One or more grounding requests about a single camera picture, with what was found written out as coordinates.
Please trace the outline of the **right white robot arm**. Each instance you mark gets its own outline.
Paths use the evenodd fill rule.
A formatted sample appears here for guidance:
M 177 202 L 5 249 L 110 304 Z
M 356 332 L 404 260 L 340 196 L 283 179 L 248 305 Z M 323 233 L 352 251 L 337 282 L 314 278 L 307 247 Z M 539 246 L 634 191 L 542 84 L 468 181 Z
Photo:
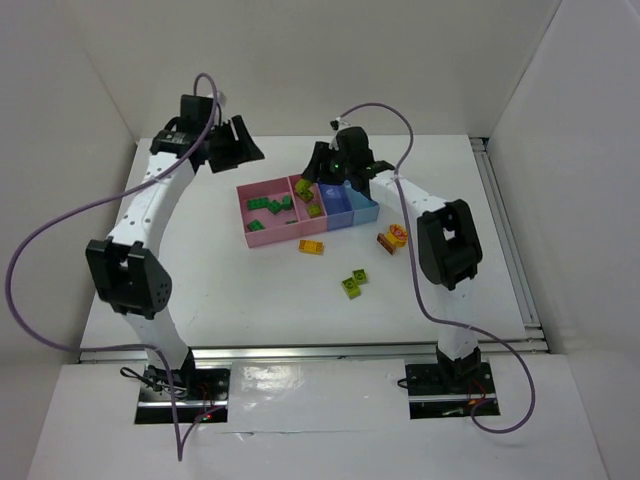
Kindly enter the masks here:
M 483 252 L 468 203 L 432 196 L 403 178 L 399 164 L 377 160 L 362 127 L 337 119 L 331 128 L 334 137 L 315 143 L 294 192 L 307 199 L 313 184 L 349 183 L 367 199 L 381 200 L 403 216 L 418 306 L 426 309 L 418 291 L 424 278 L 444 308 L 442 319 L 425 314 L 438 325 L 440 378 L 447 386 L 470 381 L 481 363 L 479 331 L 471 319 L 473 280 Z

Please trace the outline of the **dark green curved lego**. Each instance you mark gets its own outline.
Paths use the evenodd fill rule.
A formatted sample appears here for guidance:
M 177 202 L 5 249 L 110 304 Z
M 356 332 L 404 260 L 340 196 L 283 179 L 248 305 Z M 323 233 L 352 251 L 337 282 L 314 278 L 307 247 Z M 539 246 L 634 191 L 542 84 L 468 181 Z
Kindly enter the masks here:
M 253 220 L 247 224 L 247 230 L 249 232 L 257 232 L 264 229 L 265 229 L 264 224 L 259 220 Z

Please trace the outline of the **lime sloped lego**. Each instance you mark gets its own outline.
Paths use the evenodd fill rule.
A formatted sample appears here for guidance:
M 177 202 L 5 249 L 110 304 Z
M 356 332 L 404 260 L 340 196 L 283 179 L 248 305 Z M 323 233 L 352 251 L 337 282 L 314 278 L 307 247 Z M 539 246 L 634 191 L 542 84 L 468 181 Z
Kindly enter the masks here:
M 310 218 L 317 218 L 323 214 L 323 210 L 317 203 L 308 204 L 306 207 L 307 214 Z

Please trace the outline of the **yellow lego brick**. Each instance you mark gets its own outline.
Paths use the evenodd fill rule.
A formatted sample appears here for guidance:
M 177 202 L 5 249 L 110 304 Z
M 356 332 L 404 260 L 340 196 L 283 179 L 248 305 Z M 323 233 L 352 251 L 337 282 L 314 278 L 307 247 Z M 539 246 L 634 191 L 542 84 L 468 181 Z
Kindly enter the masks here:
M 301 239 L 298 250 L 304 254 L 322 255 L 324 253 L 324 243 L 321 241 Z

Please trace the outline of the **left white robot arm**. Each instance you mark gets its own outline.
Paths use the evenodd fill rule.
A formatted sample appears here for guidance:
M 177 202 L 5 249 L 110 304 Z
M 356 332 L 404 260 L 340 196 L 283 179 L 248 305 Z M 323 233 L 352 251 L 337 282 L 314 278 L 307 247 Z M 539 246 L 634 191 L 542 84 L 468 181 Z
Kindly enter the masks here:
M 216 123 L 213 99 L 184 95 L 179 116 L 152 140 L 147 171 L 123 218 L 104 240 L 86 247 L 99 298 L 129 324 L 143 344 L 156 383 L 185 388 L 195 374 L 191 349 L 169 311 L 173 285 L 159 261 L 174 209 L 202 165 L 218 173 L 264 155 L 239 115 Z

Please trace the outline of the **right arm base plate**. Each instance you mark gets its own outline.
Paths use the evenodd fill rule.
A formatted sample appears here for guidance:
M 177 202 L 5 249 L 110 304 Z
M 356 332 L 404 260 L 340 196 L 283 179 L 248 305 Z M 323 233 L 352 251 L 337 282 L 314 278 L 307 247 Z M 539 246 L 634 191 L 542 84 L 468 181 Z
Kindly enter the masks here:
M 500 407 L 492 370 L 482 362 L 476 373 L 461 382 L 447 382 L 437 364 L 406 364 L 405 377 L 396 385 L 408 394 L 412 420 L 498 416 Z

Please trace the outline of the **large lime lego brick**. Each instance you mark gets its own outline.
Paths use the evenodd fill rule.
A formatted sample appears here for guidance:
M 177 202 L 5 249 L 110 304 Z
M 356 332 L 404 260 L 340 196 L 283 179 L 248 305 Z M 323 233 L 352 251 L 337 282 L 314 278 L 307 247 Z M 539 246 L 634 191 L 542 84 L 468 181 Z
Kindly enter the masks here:
M 312 181 L 301 178 L 294 186 L 294 194 L 304 203 L 309 203 L 314 199 L 314 194 L 311 190 L 313 185 Z

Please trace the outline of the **lime lego pair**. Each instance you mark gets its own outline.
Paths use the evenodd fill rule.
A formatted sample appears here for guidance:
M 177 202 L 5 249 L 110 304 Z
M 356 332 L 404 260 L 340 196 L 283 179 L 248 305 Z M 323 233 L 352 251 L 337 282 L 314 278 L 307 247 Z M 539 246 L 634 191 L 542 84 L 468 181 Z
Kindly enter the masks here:
M 341 286 L 349 300 L 361 295 L 361 286 L 369 282 L 364 269 L 353 270 L 350 277 L 341 281 Z

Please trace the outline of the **dark green lego stack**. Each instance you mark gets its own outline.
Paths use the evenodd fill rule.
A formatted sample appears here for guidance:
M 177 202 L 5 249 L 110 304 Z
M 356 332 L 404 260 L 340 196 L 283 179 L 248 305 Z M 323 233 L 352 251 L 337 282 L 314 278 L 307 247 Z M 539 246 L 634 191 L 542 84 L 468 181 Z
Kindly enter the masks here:
M 267 209 L 273 215 L 277 215 L 283 211 L 293 209 L 293 200 L 290 195 L 285 195 L 281 199 L 272 199 L 267 202 Z

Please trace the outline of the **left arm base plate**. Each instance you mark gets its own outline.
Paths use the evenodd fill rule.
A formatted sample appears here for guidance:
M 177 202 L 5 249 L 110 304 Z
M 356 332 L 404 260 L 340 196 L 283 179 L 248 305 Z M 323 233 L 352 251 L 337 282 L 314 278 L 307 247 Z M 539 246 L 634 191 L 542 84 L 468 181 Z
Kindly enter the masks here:
M 120 375 L 140 383 L 135 424 L 173 422 L 169 387 L 166 384 L 154 382 L 147 371 L 139 374 L 129 367 L 122 367 Z M 229 368 L 205 368 L 195 371 L 195 380 L 189 387 L 178 386 L 176 408 L 179 423 L 190 424 L 196 419 L 202 423 L 226 423 L 230 377 Z

